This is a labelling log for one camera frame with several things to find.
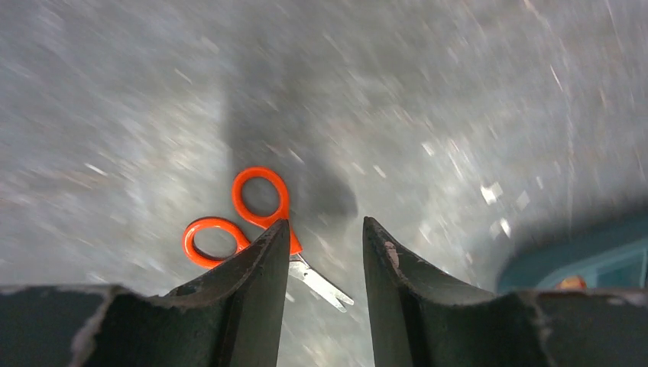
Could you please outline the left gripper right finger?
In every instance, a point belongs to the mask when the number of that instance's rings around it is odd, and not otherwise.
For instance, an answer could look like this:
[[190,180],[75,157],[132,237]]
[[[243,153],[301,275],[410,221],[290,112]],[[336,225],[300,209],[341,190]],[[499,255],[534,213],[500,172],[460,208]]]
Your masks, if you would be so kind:
[[647,292],[514,291],[498,296],[446,274],[363,223],[378,366],[645,366]]

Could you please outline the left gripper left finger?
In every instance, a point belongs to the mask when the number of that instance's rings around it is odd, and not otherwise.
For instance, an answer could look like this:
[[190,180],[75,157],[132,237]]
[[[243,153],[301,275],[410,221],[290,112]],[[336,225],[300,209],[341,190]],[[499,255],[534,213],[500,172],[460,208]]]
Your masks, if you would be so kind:
[[289,262],[276,221],[164,296],[116,284],[4,286],[3,366],[274,366]]

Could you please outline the teal plastic tray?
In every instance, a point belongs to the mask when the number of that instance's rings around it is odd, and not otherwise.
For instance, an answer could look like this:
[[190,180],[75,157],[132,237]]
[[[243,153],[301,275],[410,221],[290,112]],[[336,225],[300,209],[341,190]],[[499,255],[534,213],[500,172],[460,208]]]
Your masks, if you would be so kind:
[[570,278],[588,288],[647,287],[647,215],[596,226],[582,235],[519,255],[496,290],[556,289]]

